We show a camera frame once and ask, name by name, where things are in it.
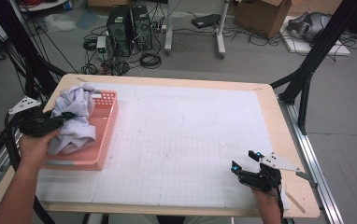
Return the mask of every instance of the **desk leg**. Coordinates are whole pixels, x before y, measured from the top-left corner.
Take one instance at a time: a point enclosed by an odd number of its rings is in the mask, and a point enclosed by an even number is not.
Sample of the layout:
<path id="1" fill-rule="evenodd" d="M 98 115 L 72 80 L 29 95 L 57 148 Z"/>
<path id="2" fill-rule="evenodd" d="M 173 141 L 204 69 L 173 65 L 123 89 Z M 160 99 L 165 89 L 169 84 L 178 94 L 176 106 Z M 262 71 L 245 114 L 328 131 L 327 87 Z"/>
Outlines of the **desk leg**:
<path id="1" fill-rule="evenodd" d="M 167 1 L 167 25 L 166 25 L 166 38 L 164 40 L 164 51 L 166 55 L 169 55 L 172 49 L 172 38 L 173 38 L 173 25 L 172 25 L 172 8 L 170 1 Z"/>
<path id="2" fill-rule="evenodd" d="M 220 26 L 216 30 L 217 45 L 219 47 L 219 55 L 222 59 L 225 57 L 225 46 L 224 46 L 224 40 L 223 40 L 223 36 L 222 36 L 222 30 L 224 29 L 225 17 L 227 15 L 228 5 L 229 5 L 229 0 L 224 0 L 224 4 L 222 6 Z"/>

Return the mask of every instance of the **black computer tower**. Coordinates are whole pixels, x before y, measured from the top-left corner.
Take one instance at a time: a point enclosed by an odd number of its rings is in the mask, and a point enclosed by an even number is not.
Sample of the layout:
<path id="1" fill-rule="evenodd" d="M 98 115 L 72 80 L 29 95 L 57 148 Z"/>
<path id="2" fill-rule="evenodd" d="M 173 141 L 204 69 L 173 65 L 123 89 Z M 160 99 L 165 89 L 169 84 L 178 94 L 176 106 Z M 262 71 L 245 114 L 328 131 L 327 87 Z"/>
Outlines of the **black computer tower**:
<path id="1" fill-rule="evenodd" d="M 146 6 L 132 7 L 133 24 L 138 49 L 152 49 L 150 17 Z"/>
<path id="2" fill-rule="evenodd" d="M 132 53 L 130 44 L 134 39 L 129 6 L 112 6 L 107 20 L 107 29 L 114 56 L 129 57 Z"/>

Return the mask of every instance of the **human arm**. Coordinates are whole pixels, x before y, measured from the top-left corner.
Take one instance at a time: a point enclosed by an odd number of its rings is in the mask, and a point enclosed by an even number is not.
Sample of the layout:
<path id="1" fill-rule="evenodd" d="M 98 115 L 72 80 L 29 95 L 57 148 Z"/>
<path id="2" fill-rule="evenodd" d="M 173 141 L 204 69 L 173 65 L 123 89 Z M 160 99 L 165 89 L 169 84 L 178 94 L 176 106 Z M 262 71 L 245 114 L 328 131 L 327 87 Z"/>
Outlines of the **human arm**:
<path id="1" fill-rule="evenodd" d="M 0 202 L 0 223 L 32 223 L 39 170 L 45 162 L 53 131 L 39 138 L 23 135 L 19 140 L 21 163 Z"/>
<path id="2" fill-rule="evenodd" d="M 264 224 L 281 224 L 280 209 L 278 207 L 278 200 L 275 196 L 264 193 L 258 189 L 251 190 L 257 200 L 258 211 Z"/>

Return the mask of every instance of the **human hand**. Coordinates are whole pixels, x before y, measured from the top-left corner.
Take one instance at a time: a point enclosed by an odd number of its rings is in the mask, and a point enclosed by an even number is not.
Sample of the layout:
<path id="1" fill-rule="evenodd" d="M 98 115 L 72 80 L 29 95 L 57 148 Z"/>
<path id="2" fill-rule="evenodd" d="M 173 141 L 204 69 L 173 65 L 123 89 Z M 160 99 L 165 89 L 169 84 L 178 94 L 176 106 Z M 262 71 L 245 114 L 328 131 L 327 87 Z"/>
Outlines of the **human hand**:
<path id="1" fill-rule="evenodd" d="M 55 130 L 42 137 L 22 135 L 19 140 L 21 152 L 20 166 L 27 166 L 28 169 L 38 172 L 45 163 L 50 140 L 58 133 L 59 131 Z"/>

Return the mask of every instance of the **black pole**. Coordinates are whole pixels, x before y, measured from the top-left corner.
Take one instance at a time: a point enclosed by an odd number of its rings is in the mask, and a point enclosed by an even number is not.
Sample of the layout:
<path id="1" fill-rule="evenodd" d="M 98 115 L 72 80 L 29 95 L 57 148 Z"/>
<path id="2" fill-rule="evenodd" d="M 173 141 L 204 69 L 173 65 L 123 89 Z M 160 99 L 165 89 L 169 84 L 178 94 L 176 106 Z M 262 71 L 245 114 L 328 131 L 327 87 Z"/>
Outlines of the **black pole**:
<path id="1" fill-rule="evenodd" d="M 297 95 L 302 92 L 298 116 L 302 134 L 307 134 L 307 101 L 312 76 L 356 15 L 357 0 L 343 0 L 300 67 L 294 73 L 271 83 L 274 89 L 289 83 L 286 90 L 279 95 L 279 99 L 288 105 L 293 105 Z"/>

